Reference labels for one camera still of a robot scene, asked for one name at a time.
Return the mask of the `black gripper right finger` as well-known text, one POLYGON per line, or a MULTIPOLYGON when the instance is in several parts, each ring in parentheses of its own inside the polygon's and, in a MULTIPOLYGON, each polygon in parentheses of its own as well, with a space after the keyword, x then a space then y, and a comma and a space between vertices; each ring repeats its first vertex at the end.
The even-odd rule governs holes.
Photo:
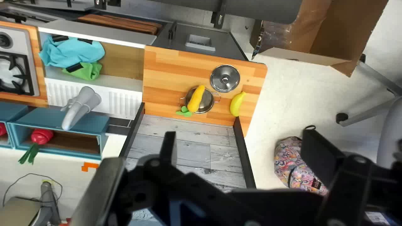
POLYGON ((346 154, 323 137, 316 125, 302 132, 302 159, 329 187, 346 154))

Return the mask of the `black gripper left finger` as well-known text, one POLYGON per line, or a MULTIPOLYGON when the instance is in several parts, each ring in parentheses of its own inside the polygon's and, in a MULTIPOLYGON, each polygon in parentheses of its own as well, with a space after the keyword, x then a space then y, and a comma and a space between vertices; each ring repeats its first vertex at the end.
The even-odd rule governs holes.
POLYGON ((160 151, 160 161, 162 164, 175 166, 177 162, 176 133, 169 130, 165 133, 160 151))

